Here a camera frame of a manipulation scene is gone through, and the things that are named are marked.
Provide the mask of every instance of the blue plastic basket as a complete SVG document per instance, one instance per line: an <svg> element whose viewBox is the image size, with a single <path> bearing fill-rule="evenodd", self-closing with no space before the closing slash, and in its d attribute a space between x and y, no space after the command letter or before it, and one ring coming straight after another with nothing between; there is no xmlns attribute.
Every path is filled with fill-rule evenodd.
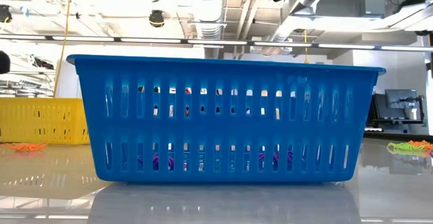
<svg viewBox="0 0 433 224"><path fill-rule="evenodd" d="M383 68L71 55L107 181L346 181Z"/></svg>

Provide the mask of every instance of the glossy table surface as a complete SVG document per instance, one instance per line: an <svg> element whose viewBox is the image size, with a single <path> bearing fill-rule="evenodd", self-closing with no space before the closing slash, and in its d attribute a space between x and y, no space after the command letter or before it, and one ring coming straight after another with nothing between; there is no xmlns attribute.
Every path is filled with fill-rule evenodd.
<svg viewBox="0 0 433 224"><path fill-rule="evenodd" d="M97 179L89 146L0 151L0 223L433 223L431 157L365 139L352 180L137 185Z"/></svg>

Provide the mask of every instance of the computer monitor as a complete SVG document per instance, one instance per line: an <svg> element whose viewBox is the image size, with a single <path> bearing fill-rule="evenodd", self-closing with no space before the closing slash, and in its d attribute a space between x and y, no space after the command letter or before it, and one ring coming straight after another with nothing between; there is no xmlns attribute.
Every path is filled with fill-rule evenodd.
<svg viewBox="0 0 433 224"><path fill-rule="evenodd" d="M389 108L386 104L386 96L382 94L374 95L375 108L377 110L377 119L409 119L404 109Z"/></svg>
<svg viewBox="0 0 433 224"><path fill-rule="evenodd" d="M414 89L386 89L387 108L416 108L417 91Z"/></svg>

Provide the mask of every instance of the basket rim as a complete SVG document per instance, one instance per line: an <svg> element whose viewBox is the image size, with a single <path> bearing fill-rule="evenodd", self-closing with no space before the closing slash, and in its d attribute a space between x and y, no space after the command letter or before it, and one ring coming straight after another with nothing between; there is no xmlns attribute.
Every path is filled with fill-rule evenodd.
<svg viewBox="0 0 433 224"><path fill-rule="evenodd" d="M342 66L327 64L300 64L291 62L272 62L272 61L249 61L249 60L218 60L218 59L198 59L198 58L155 58L155 57L138 57L138 56L121 56L121 55L84 55L73 54L66 58L66 61L72 65L79 60L93 60L106 62L107 60L124 60L128 62L181 62L181 63L207 63L207 64L242 64L255 66L284 66L291 68L314 68L325 70L350 70L350 71L370 71L378 72L379 75L386 73L385 68L368 67L368 66Z"/></svg>

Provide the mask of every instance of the purple object inside basket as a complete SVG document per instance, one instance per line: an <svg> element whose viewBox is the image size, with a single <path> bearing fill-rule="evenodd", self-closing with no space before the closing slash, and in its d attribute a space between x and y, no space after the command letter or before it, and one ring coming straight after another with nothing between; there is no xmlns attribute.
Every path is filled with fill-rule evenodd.
<svg viewBox="0 0 433 224"><path fill-rule="evenodd" d="M260 153L258 155L258 160L259 161L263 161L265 159L265 153ZM141 159L139 156L137 157L138 162L143 164L143 159ZM279 154L278 152L274 152L273 153L273 165L277 166L278 165L278 160L279 160ZM154 154L153 157L153 170L157 171L159 169L159 161L160 158L158 156L158 153ZM288 151L287 153L287 161L288 163L292 163L293 162L293 152L291 150ZM168 170L169 171L173 171L175 169L175 159L173 159L173 157L169 156L168 157Z"/></svg>

